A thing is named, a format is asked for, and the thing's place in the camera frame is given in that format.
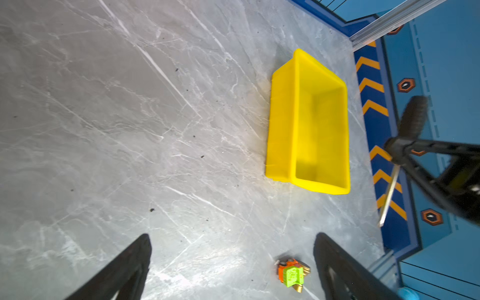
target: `gray marble surface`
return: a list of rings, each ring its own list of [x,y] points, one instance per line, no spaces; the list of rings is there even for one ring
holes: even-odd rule
[[[349,195],[264,176],[297,48],[349,88]],[[320,231],[383,253],[350,42],[286,0],[3,0],[0,95],[0,299],[61,300],[144,232],[146,300],[324,299],[274,269]]]

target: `blue wall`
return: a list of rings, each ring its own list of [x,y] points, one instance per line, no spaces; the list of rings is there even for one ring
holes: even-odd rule
[[[359,19],[371,14],[388,11],[402,0],[321,0],[322,5],[345,21]]]
[[[479,12],[478,0],[449,0],[411,22],[435,140],[480,144]]]
[[[402,29],[408,28],[415,51],[413,76],[431,98],[430,133],[422,135],[434,140],[480,144],[479,12],[478,0],[449,0]],[[385,38],[387,53],[395,51],[388,48],[394,37]],[[438,156],[437,163],[442,171],[448,159]],[[415,187],[412,190],[418,212],[428,203],[416,195]],[[401,262],[403,282],[418,290],[421,299],[480,299],[480,228],[456,216],[443,216],[445,224],[430,228],[419,219],[424,249]],[[451,234],[442,237],[445,232],[439,229],[444,225]]]
[[[401,116],[408,101],[412,96],[424,95],[421,84],[421,76],[419,73],[419,66],[415,53],[414,39],[412,38],[412,31],[409,25],[404,26],[396,35],[384,36],[386,54],[388,58],[388,65],[390,67],[390,78],[393,84],[393,94],[395,98],[396,109]],[[401,93],[397,90],[397,84],[404,78],[411,78],[415,80],[416,86],[408,93]],[[430,121],[427,121],[423,131],[420,135],[421,139],[433,139]],[[434,176],[440,174],[437,163],[437,155],[425,154],[415,158]],[[449,235],[451,231],[448,214],[446,211],[433,205],[431,201],[425,197],[419,187],[412,183],[412,195],[415,200],[415,208],[418,222],[420,238],[423,247],[435,243],[441,238]],[[432,226],[429,223],[421,221],[421,212],[426,209],[434,209],[442,214],[444,223]]]
[[[339,32],[345,34],[346,36],[352,36],[366,25],[370,24],[375,20],[375,17],[370,16],[367,18],[362,18],[361,20],[355,20],[353,22],[345,23],[343,20],[339,19],[338,16],[332,14],[332,11],[328,8],[319,4],[318,0],[289,0],[294,5],[303,9],[310,15],[317,18],[319,21],[326,23],[332,28],[338,30]]]

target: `blue panel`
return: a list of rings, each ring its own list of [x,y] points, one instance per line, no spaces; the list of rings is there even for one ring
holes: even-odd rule
[[[424,94],[414,49],[416,43],[414,43],[414,40],[412,39],[412,31],[408,24],[405,25],[396,35],[385,36],[384,40],[390,74],[394,84],[396,107],[398,113],[401,115],[412,96]],[[416,87],[408,93],[401,93],[396,87],[396,84],[401,82],[404,78],[413,78],[416,82]],[[427,140],[433,139],[429,121],[425,124],[420,138]],[[423,156],[413,157],[433,176],[438,176],[440,174],[437,155],[425,154]],[[438,209],[431,201],[429,201],[414,183],[412,184],[412,194],[415,201],[417,220],[419,220],[418,226],[422,245],[423,247],[428,247],[451,233],[449,218],[447,217],[446,212]],[[443,215],[443,224],[432,226],[429,223],[422,221],[421,211],[429,208],[435,209]]]
[[[440,300],[471,300],[471,298],[468,298],[464,295],[454,293],[447,289],[420,281],[407,275],[402,275],[402,280],[404,286]]]
[[[352,22],[346,23],[344,20],[333,14],[329,9],[321,6],[315,1],[312,0],[289,0],[293,4],[299,6],[306,12],[310,13],[311,15],[317,17],[319,20],[327,23],[328,25],[332,26],[334,29],[340,31],[341,33],[345,34],[346,36],[352,36],[352,34],[356,33],[363,27],[367,26],[375,17],[368,17],[361,20],[356,20]]]
[[[392,200],[398,202],[398,197],[394,196]],[[382,227],[382,237],[384,246],[394,252],[410,245],[406,221],[391,208],[388,210],[385,224]]]
[[[423,280],[435,285],[441,286],[445,289],[456,293],[477,299],[480,296],[480,286],[458,280],[443,274],[435,273],[414,265],[400,263],[400,270],[402,274],[412,276],[419,280]]]
[[[437,300],[437,298],[430,297],[429,295],[425,295],[419,291],[416,291],[418,295],[420,296],[420,300]]]
[[[349,21],[390,10],[402,2],[403,0],[347,0],[335,10],[335,13]],[[336,8],[340,3],[331,6]]]
[[[413,199],[415,199],[417,218],[419,220],[418,226],[420,230],[420,237],[423,247],[426,248],[435,243],[436,241],[452,233],[450,219],[448,218],[446,211],[437,207],[430,200],[428,200],[427,197],[425,197],[418,185],[412,182],[411,187]],[[421,211],[426,209],[433,209],[436,212],[442,214],[444,223],[432,226],[429,223],[423,221],[421,218]]]
[[[404,261],[480,286],[480,227],[456,219],[458,230]]]
[[[435,140],[480,144],[480,131],[471,130],[480,118],[480,40],[474,38],[479,11],[478,0],[446,1],[412,22],[415,48],[423,60],[419,73],[428,81],[435,111]]]
[[[328,8],[336,12],[336,8],[339,7],[342,3],[345,4],[345,2],[347,2],[347,1],[345,1],[345,0],[334,0],[334,1],[332,2],[332,4],[330,4],[330,6],[329,6]]]

